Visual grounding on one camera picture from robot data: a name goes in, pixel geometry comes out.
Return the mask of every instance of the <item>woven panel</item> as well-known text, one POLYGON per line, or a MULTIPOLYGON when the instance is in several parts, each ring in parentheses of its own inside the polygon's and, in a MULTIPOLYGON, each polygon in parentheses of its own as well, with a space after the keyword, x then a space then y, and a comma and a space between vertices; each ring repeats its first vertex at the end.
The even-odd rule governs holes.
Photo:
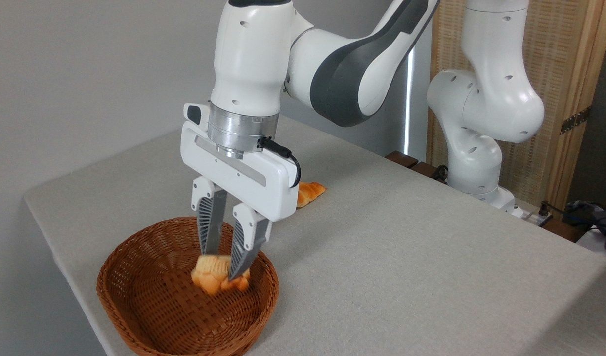
MULTIPOLYGON (((499 142, 503 151, 500 185, 529 203, 540 203, 545 194, 556 146, 556 127, 563 121, 564 81, 572 67, 578 44, 584 0, 532 0, 527 12, 523 56, 529 81, 545 104, 543 125, 534 137, 521 144, 499 142)), ((441 0, 433 34, 433 72, 446 69, 472 70, 461 52, 465 0, 441 0)), ((443 131, 430 120, 430 163, 448 160, 443 131)))
MULTIPOLYGON (((221 254, 230 255, 232 236, 224 223, 221 254)), ((97 294, 137 354, 239 356, 259 337, 278 298, 270 260, 257 256, 247 291, 210 297, 191 280, 199 254, 195 217, 179 217, 137 232, 107 258, 97 294)))

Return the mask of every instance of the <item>table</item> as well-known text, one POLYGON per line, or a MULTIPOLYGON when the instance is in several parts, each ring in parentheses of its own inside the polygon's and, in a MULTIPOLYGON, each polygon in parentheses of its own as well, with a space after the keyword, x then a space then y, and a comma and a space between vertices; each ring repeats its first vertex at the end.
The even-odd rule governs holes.
MULTIPOLYGON (((109 355, 133 353, 97 299, 100 267, 134 232, 194 213, 179 138, 25 194, 109 355)), ((606 355, 603 257, 286 117, 276 140, 328 191, 264 245, 280 299, 250 356, 606 355)))

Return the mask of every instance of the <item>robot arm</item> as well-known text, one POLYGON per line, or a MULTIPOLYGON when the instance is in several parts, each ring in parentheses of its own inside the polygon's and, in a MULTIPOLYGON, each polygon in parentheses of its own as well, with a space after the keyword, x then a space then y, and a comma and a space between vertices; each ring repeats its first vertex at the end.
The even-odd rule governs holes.
POLYGON ((339 126, 364 122, 382 106, 393 75, 438 3, 394 0, 365 38, 306 30, 292 45, 287 92, 339 126))
POLYGON ((273 141, 283 85, 336 124, 363 122, 382 105, 438 1, 394 0, 361 39, 315 28, 291 0, 227 1, 210 104, 185 105, 181 156, 201 174, 192 208, 202 253, 217 251, 226 195, 242 201, 233 208, 230 279, 251 265, 272 222, 296 209, 300 169, 292 153, 273 141))
POLYGON ((512 214, 514 197, 499 187, 502 153, 494 139, 523 142, 544 116, 522 61, 528 5, 468 0, 461 48, 475 72, 445 70, 427 95, 448 146, 448 185, 512 214))

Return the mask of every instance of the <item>croissant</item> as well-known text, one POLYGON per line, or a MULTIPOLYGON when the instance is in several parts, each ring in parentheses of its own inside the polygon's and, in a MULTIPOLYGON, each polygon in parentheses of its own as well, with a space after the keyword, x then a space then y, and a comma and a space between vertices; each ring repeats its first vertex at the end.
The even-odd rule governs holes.
POLYGON ((191 279, 204 293, 216 295, 220 291, 237 288, 246 291, 250 286, 251 271, 247 269, 241 277, 232 281, 228 280, 230 269, 230 256, 224 255, 201 255, 197 258, 195 268, 191 272, 191 279))
POLYGON ((297 199, 297 208, 305 207, 305 205, 318 198, 318 196, 323 194, 326 190, 326 187, 323 187, 317 182, 299 182, 299 198, 297 199))

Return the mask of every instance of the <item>wicker basket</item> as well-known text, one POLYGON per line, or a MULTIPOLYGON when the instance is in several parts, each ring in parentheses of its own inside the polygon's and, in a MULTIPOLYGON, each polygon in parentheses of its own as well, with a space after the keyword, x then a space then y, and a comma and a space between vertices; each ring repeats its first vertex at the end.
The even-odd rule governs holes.
MULTIPOLYGON (((230 254, 224 224, 219 252, 230 254)), ((251 266, 250 288, 210 297, 191 281, 200 253, 195 217, 145 228, 103 264, 97 294, 127 346, 139 355, 242 355, 276 307, 279 282, 263 252, 251 266)))

